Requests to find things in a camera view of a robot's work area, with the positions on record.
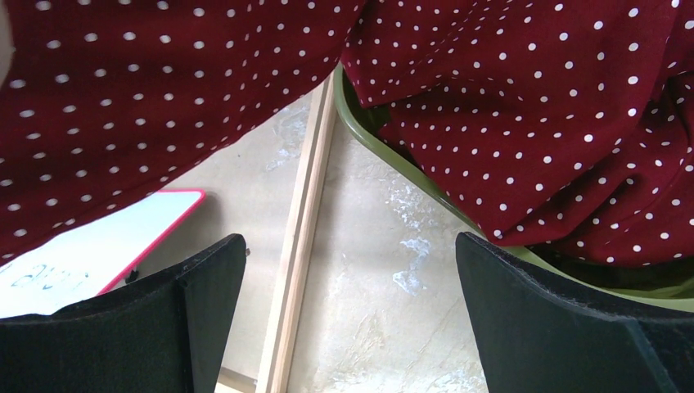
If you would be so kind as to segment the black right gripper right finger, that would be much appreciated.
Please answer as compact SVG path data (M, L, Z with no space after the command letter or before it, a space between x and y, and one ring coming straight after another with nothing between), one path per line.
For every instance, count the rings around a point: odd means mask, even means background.
M489 391L692 391L692 299L593 287L473 233L456 262Z

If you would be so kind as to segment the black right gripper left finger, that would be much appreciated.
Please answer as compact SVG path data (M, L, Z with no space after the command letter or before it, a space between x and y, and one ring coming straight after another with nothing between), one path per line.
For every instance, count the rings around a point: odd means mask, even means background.
M2 391L214 391L245 266L232 234L54 314L3 319Z

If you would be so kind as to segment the red polka dot garment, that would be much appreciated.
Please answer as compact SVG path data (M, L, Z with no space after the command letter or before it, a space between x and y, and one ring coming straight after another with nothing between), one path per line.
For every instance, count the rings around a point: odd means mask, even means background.
M692 256L692 2L369 1L342 62L378 138L491 242Z
M140 201L316 88L363 1L6 1L1 261Z

